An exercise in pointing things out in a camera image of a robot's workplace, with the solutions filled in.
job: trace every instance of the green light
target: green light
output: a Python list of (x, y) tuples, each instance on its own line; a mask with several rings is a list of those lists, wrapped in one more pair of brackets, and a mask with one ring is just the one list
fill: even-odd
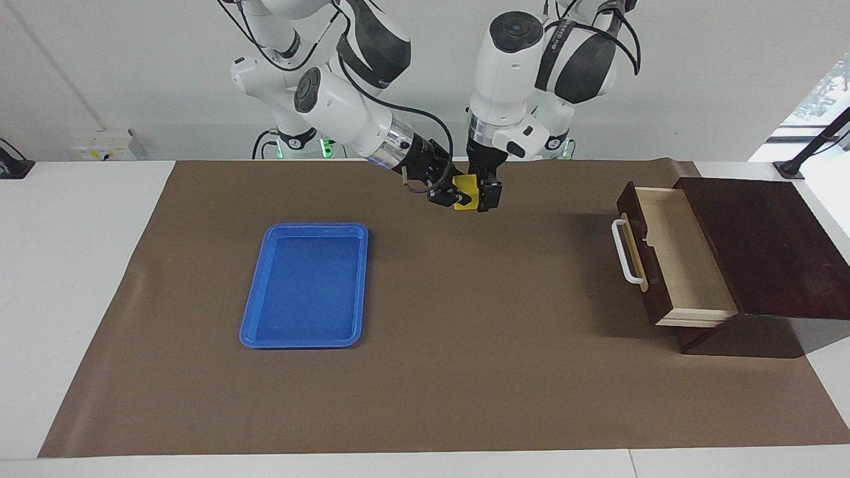
[(331, 141), (324, 138), (319, 138), (319, 143), (321, 144), (322, 155), (324, 155), (325, 158), (333, 156), (333, 146)]

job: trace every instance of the brown mat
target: brown mat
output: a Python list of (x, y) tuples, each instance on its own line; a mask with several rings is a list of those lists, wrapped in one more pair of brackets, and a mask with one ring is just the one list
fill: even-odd
[[(476, 214), (365, 163), (181, 162), (39, 456), (850, 442), (805, 358), (682, 356), (648, 324), (609, 225), (627, 181), (681, 174), (508, 164)], [(301, 221), (369, 228), (362, 338), (246, 349), (263, 233)]]

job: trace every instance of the white wall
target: white wall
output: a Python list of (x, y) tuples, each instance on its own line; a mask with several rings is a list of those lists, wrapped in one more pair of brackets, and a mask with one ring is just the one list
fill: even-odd
[[(485, 28), (542, 1), (379, 3), (414, 42), (385, 98), (438, 113), (462, 151)], [(642, 0), (641, 76), (620, 58), (615, 90), (579, 106), (577, 157), (745, 161), (850, 49), (848, 14), (847, 0)], [(308, 40), (330, 15), (296, 26)], [(251, 53), (213, 0), (0, 0), (0, 134), (42, 160), (70, 159), (72, 130), (99, 124), (132, 128), (152, 159), (246, 157), (270, 124), (230, 81)]]

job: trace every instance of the drawer front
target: drawer front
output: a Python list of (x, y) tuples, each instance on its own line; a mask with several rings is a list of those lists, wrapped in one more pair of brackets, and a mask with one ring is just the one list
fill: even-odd
[(643, 279), (648, 285), (646, 291), (641, 294), (643, 295), (643, 305), (646, 307), (649, 321), (653, 324), (658, 323), (673, 310), (673, 304), (664, 282), (664, 275), (661, 274), (661, 266), (655, 248), (646, 243), (646, 218), (643, 216), (634, 183), (629, 182), (620, 195), (620, 199), (617, 200), (617, 209), (620, 214), (625, 214), (628, 218), (628, 226), (634, 235), (637, 254), (643, 265), (645, 275)]

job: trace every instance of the dark wooden cabinet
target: dark wooden cabinet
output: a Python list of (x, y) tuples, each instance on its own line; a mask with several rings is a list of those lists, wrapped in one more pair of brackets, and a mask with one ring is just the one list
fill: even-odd
[(629, 183), (617, 202), (649, 320), (682, 352), (798, 357), (850, 336), (850, 266), (790, 183)]

